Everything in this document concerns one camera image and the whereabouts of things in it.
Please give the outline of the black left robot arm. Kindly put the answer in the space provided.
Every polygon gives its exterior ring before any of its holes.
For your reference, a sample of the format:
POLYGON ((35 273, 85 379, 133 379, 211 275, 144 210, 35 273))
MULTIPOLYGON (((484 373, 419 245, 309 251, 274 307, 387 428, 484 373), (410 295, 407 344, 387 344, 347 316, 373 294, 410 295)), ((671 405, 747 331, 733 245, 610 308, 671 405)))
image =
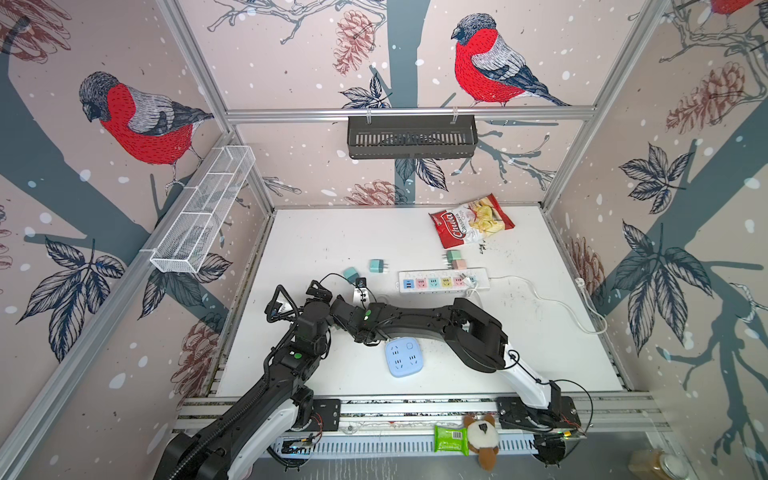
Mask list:
POLYGON ((156 479, 244 479, 284 432, 311 418, 314 393, 305 386, 330 351, 332 293, 313 281, 299 307, 281 285, 265 313, 290 327, 263 362, 264 373, 231 408, 193 436, 180 433, 165 448, 156 479))

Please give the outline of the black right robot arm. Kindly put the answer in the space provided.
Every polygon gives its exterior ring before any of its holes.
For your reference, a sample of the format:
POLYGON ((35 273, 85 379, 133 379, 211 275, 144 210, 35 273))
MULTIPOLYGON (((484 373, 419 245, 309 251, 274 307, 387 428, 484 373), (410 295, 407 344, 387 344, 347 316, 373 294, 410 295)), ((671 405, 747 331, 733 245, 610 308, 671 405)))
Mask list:
POLYGON ((401 308, 384 303, 358 307, 338 297, 330 317, 356 343, 437 340, 466 367, 505 378, 513 393, 496 400, 505 428, 542 434, 582 428, 573 399, 562 394, 555 380, 535 373, 511 346, 502 323, 466 298, 439 308, 401 308))

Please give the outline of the teal usb charger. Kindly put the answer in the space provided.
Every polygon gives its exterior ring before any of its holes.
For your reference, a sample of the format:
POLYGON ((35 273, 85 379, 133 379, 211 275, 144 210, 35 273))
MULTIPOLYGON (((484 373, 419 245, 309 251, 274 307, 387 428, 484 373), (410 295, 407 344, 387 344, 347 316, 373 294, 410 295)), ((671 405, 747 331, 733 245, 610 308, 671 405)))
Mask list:
POLYGON ((354 267, 346 268, 342 275, 352 285, 355 285, 357 280, 360 278, 358 271, 354 267))
POLYGON ((388 265, 383 259, 371 259, 369 261, 369 271, 375 274, 383 274, 388 271, 388 265))

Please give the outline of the blue square power socket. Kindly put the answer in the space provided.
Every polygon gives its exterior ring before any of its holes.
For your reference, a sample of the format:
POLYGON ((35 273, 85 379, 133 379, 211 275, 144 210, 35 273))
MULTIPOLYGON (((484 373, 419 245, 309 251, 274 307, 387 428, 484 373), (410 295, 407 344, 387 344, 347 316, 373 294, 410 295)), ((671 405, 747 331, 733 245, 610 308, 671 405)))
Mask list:
POLYGON ((386 343, 385 359, 390 374, 403 378, 423 369, 423 355, 418 341, 411 337, 395 338, 386 343))

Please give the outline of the white long power strip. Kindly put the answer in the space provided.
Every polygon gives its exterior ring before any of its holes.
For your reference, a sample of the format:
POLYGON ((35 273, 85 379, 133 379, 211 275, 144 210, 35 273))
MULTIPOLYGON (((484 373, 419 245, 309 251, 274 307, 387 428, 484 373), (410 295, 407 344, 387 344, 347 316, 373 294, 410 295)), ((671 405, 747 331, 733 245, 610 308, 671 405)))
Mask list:
POLYGON ((410 270, 398 273, 400 293, 455 293, 468 289, 488 290, 485 268, 410 270))

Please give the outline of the green usb charger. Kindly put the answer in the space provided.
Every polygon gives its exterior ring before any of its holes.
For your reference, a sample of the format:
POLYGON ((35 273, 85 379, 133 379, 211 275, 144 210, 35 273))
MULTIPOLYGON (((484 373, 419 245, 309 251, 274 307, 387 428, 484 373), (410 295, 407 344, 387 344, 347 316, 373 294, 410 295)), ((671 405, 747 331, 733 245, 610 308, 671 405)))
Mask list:
POLYGON ((456 262, 463 259, 462 253, 459 250, 447 250, 445 252, 445 258, 448 263, 456 262))

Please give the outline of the green wet wipes pack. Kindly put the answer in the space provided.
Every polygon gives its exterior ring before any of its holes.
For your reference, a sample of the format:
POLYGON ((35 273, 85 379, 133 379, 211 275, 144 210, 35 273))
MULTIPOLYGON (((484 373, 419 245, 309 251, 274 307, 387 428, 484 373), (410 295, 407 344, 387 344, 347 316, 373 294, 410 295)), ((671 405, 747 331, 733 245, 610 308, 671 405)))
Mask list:
POLYGON ((433 446, 436 453, 454 452, 468 456, 467 428, 448 428, 436 425, 434 428, 433 446))

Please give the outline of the red cassava chips bag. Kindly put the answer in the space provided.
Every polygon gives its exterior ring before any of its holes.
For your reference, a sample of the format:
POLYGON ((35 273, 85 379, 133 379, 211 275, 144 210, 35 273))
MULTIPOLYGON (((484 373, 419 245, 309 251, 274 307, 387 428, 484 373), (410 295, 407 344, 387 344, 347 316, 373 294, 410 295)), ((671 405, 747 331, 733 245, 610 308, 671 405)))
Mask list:
POLYGON ((489 236, 515 228, 493 194, 431 213, 430 219, 445 249, 480 243, 489 236))

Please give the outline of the brown plush toy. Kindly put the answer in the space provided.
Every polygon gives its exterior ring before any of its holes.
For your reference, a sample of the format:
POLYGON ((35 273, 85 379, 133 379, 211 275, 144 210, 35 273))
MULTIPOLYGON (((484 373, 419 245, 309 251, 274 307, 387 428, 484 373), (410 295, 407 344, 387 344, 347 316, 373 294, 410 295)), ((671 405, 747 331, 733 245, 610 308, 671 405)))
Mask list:
POLYGON ((492 471, 500 450, 500 436, 494 416, 485 414, 480 418, 467 414, 462 418, 462 422, 466 429, 469 450, 478 456, 479 465, 483 470, 492 471))

